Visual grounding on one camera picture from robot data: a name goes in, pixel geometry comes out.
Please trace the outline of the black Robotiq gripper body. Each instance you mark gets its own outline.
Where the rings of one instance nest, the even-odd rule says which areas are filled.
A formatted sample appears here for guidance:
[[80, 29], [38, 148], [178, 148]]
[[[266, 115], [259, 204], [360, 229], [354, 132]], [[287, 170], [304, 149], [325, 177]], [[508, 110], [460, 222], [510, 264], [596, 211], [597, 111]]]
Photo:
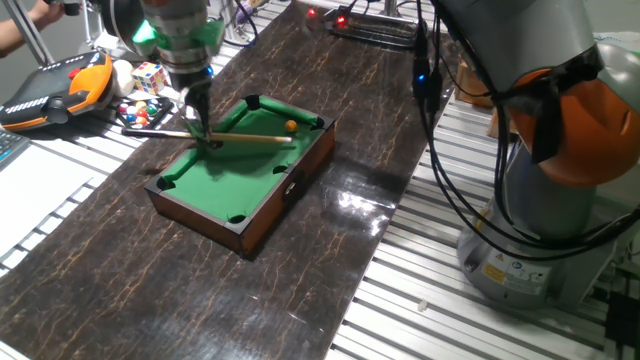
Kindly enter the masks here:
[[202, 68], [191, 73], [170, 72], [173, 88], [179, 93], [179, 102], [188, 106], [206, 105], [212, 84], [213, 71]]

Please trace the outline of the person's hand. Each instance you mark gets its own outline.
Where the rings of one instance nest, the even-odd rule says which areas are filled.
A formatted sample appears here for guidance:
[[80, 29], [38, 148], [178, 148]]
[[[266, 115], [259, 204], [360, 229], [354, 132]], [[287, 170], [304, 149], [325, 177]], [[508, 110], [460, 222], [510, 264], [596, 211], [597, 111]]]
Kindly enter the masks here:
[[60, 20], [65, 15], [65, 10], [62, 3], [49, 4], [44, 0], [37, 0], [29, 14], [36, 27], [42, 30]]

